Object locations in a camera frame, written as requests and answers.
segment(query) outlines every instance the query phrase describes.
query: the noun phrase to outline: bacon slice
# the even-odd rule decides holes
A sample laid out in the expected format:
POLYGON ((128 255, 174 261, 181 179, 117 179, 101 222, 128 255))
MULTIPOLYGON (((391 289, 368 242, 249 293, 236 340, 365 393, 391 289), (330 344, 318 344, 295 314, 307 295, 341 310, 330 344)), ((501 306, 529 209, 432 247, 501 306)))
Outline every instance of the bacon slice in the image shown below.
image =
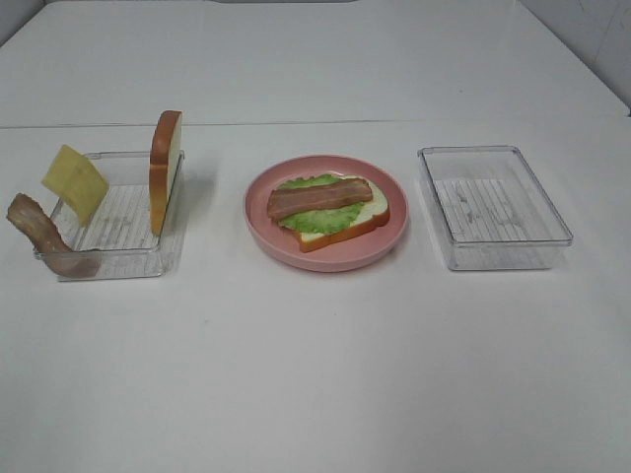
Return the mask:
POLYGON ((327 185, 272 190, 267 201, 267 216, 274 222, 308 210, 338 209, 345 205, 373 200, 365 179, 350 177, 327 185))
POLYGON ((96 258, 63 257, 63 253, 72 249, 61 239, 55 224, 39 204, 28 195, 16 195, 7 211, 7 220, 26 235, 40 253, 59 254, 44 258, 52 272, 68 278, 89 278, 99 270, 101 263, 96 258))

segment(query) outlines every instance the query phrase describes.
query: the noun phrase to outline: plastic tray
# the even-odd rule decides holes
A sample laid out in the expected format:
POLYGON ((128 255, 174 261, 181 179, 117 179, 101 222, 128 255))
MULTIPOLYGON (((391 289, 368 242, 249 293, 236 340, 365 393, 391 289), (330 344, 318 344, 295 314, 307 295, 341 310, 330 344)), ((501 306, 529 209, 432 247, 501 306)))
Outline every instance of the plastic tray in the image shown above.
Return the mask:
POLYGON ((547 269, 572 233, 519 149, 424 148, 422 189, 452 270, 547 269))
POLYGON ((86 227, 61 200, 50 219, 74 251, 41 253, 40 259, 57 273, 59 281, 155 277, 179 260, 183 242, 180 215, 182 161, 180 151, 163 230, 149 225, 149 152, 92 153, 86 155, 109 181, 109 190, 86 227))

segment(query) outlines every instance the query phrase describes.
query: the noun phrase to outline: open-faced sandwich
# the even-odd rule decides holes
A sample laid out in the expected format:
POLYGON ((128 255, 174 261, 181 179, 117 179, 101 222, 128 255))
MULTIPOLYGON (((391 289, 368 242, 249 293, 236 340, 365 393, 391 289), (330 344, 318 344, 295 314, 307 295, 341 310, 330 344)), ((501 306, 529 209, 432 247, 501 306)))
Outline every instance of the open-faced sandwich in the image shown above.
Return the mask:
POLYGON ((292 232, 302 252, 371 232, 390 216, 387 199, 373 182, 330 173, 279 185, 267 201, 267 215, 292 232))

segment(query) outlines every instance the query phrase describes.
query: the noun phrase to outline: bread crust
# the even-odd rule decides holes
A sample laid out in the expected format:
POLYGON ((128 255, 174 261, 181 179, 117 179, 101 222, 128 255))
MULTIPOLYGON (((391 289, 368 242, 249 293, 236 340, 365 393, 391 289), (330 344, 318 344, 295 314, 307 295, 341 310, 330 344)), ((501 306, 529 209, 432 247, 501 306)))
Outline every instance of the bread crust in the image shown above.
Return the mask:
POLYGON ((307 253, 309 251, 314 251, 316 249, 324 248, 325 246, 329 246, 330 244, 339 243, 346 239, 359 237, 363 234, 367 234, 368 232, 373 231, 377 227, 383 227, 390 220, 390 209, 389 206, 385 212, 382 212, 378 215, 374 215, 371 220, 367 220, 359 225, 355 225, 353 227, 349 227, 346 230, 342 230, 341 232, 337 232, 336 234, 331 235, 323 235, 319 238, 315 238, 309 241, 302 240, 302 234, 296 231, 290 231, 296 240, 298 241, 300 250, 303 253, 307 253))
POLYGON ((163 111, 156 125, 149 156, 149 208, 151 232, 159 235, 169 202, 169 151, 181 111, 163 111))

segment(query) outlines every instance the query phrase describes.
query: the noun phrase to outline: white wall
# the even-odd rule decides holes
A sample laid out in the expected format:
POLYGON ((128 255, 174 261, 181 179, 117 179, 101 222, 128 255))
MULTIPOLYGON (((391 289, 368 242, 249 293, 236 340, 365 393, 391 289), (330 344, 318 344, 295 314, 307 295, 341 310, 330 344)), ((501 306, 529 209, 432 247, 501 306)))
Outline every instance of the white wall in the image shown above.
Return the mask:
POLYGON ((0 45, 43 7, 43 0, 0 0, 0 45))
POLYGON ((520 0, 631 107, 631 0, 520 0))

